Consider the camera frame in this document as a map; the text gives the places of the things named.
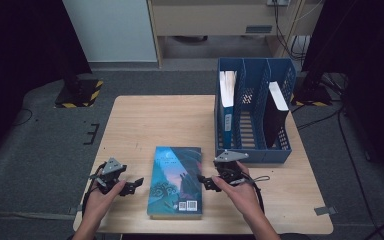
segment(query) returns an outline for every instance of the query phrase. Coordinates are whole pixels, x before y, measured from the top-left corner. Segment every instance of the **book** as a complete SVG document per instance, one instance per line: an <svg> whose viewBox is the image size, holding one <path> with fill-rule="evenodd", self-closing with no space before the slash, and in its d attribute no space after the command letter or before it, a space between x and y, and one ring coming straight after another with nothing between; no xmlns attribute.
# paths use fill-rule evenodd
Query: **book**
<svg viewBox="0 0 384 240"><path fill-rule="evenodd" d="M223 148L230 149L232 143L233 105L235 99L236 71L220 71L220 118Z"/></svg>
<svg viewBox="0 0 384 240"><path fill-rule="evenodd" d="M200 147L155 148L147 214L151 219L201 219Z"/></svg>
<svg viewBox="0 0 384 240"><path fill-rule="evenodd" d="M277 82L270 82L268 92L263 117L263 131L266 146L271 148L278 138L279 131L285 126L289 108Z"/></svg>

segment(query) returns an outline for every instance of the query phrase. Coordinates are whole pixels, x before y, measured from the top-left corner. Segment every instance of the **white wall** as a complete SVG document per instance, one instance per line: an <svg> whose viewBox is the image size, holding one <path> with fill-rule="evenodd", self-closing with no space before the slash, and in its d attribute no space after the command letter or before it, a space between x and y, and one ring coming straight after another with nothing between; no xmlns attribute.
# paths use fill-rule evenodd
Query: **white wall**
<svg viewBox="0 0 384 240"><path fill-rule="evenodd" d="M89 62L157 62L146 0L63 0Z"/></svg>

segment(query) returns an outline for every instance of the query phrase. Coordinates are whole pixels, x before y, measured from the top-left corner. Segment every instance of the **power strip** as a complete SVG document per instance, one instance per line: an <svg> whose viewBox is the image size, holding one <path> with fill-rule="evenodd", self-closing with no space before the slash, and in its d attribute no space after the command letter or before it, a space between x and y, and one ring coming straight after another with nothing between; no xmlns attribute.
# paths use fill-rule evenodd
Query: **power strip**
<svg viewBox="0 0 384 240"><path fill-rule="evenodd" d="M291 0L277 0L278 6L289 6ZM274 0L267 0L268 6L274 6Z"/></svg>

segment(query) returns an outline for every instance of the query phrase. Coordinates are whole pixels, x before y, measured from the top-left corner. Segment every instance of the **human arm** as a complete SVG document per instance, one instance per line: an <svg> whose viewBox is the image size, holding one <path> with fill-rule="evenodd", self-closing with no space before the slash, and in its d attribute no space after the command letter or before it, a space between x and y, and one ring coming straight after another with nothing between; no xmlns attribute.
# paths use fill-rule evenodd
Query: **human arm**
<svg viewBox="0 0 384 240"><path fill-rule="evenodd" d="M107 194L102 194L97 188L96 181L92 185L92 191L86 204L86 210L83 215L82 222L73 236L73 240L93 239L99 228L102 218L107 213L114 198L123 189L126 184L125 180L121 180Z"/></svg>
<svg viewBox="0 0 384 240"><path fill-rule="evenodd" d="M242 172L249 175L249 170L237 162ZM214 183L232 200L257 240L280 240L266 215L260 208L254 187L249 183L241 183L233 187L219 177L212 177Z"/></svg>

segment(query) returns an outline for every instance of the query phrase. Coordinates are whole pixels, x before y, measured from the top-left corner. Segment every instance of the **gray carpet floor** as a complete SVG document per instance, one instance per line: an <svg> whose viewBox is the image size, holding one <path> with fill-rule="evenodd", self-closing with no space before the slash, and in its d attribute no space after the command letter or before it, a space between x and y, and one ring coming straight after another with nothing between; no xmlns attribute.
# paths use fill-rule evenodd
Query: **gray carpet floor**
<svg viewBox="0 0 384 240"><path fill-rule="evenodd" d="M73 233L74 217L68 215L68 210L82 198L117 96L214 94L217 79L213 70L97 71L95 76L104 84L92 107L54 108L62 81L34 89L25 96L24 109L0 144L0 239L66 239ZM335 102L328 107L306 106L293 116L302 126L334 113L341 105ZM340 118L370 211L346 151L337 115L303 128L300 135L322 196L327 206L338 211L331 216L334 232L309 236L313 240L360 240L375 230L371 218L378 226L384 223L384 165L365 159L350 120L343 114ZM95 129L92 124L99 124L98 133L92 145L85 145L91 138L87 133ZM41 213L48 218L65 219L20 218L9 213ZM106 239L119 238L116 234L106 235ZM142 239L153 238L148 235ZM376 235L371 239L383 238Z"/></svg>

